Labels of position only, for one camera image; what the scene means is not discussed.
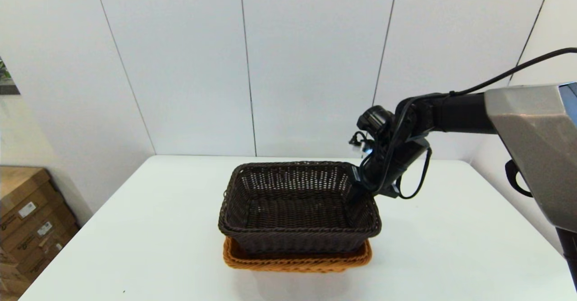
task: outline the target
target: orange wicker basket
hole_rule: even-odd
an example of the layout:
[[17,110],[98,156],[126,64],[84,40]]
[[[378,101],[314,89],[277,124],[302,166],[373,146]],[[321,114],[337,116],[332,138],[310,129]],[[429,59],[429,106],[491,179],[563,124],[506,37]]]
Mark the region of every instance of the orange wicker basket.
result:
[[224,241],[224,262],[231,268],[272,272],[330,273],[363,266],[371,261],[369,240],[355,252],[331,254],[247,255],[231,237]]

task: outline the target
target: brown wicker basket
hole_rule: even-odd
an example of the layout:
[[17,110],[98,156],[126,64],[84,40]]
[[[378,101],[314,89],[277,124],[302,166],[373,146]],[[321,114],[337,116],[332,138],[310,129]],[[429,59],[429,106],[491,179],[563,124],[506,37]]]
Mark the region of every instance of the brown wicker basket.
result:
[[219,229],[247,254],[353,252],[381,231],[379,210],[351,194],[352,165],[334,162],[244,164],[224,193]]
[[365,266],[373,252],[369,240],[355,252],[342,254],[261,254],[247,255],[236,240],[226,237],[223,246],[224,262],[231,268],[269,272],[333,273]]

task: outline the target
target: basket rim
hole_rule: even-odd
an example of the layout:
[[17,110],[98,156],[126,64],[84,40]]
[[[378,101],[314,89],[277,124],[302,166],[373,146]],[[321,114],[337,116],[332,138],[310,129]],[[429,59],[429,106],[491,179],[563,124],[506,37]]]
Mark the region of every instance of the basket rim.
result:
[[[229,180],[229,184],[224,191],[226,196],[227,192],[230,192],[237,180],[238,174],[244,168],[251,166],[263,167],[263,168],[273,168],[278,166],[322,166],[322,165],[334,165],[334,166],[354,166],[346,161],[282,161],[278,163],[246,163],[241,164],[235,168],[233,175]],[[226,197],[223,201],[222,207],[220,209],[219,216],[219,228],[221,231],[227,231],[228,233],[349,233],[349,234],[364,234],[374,237],[379,234],[381,228],[381,219],[379,216],[379,209],[372,196],[367,196],[363,199],[363,204],[371,210],[371,225],[362,228],[326,228],[326,227],[305,227],[305,228],[286,228],[286,227],[276,227],[276,228],[244,228],[236,227],[230,225],[227,219],[227,203]]]

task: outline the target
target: label on box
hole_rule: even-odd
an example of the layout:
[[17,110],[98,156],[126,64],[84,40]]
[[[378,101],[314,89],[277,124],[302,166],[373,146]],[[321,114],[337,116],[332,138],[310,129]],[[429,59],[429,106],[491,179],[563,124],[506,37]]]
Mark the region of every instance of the label on box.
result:
[[18,214],[20,214],[21,218],[25,218],[26,215],[29,215],[34,210],[36,210],[36,205],[34,204],[34,202],[30,202],[26,204],[22,209],[20,209],[20,211],[18,211]]
[[50,229],[52,229],[52,223],[50,223],[50,221],[46,221],[46,223],[44,223],[44,225],[42,227],[40,227],[40,229],[37,230],[37,233],[38,233],[38,235],[40,235],[40,237],[42,237],[48,231],[50,231]]

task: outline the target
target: white table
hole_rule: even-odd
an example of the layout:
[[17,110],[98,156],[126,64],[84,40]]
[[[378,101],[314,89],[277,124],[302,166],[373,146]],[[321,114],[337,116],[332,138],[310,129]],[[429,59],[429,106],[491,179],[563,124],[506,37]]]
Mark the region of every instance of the white table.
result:
[[[466,163],[431,162],[414,200],[377,197],[369,265],[342,274],[228,268],[217,227],[235,166],[297,159],[156,156],[21,301],[571,300],[563,258]],[[359,160],[346,160],[358,163]],[[422,163],[403,178],[410,194]]]

